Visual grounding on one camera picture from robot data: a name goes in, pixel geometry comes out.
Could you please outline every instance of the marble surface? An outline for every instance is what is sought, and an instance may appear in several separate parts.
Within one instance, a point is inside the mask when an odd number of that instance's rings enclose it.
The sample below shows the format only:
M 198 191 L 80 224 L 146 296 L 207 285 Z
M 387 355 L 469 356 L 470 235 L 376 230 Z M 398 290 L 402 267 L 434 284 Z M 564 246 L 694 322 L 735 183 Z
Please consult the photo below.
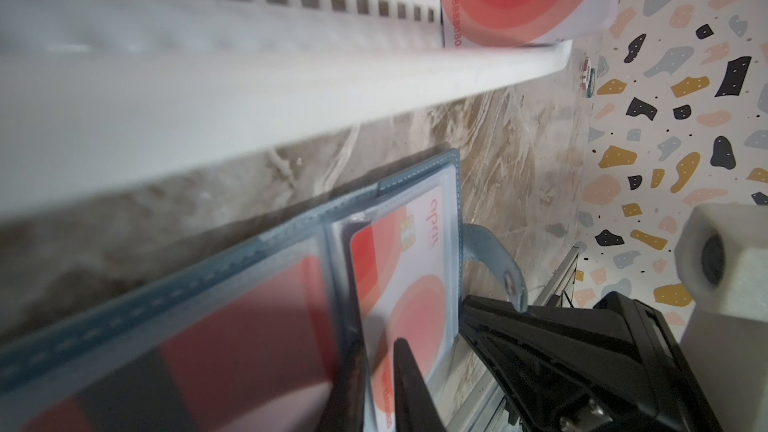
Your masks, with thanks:
M 545 78 L 393 116 L 95 198 L 0 229 L 0 342 L 194 264 L 436 149 L 462 153 L 464 221 L 490 228 L 531 298 L 574 243 L 592 101 L 580 90 L 599 37 Z M 468 264 L 464 294 L 503 297 Z M 438 401 L 447 421 L 484 367 L 457 339 Z

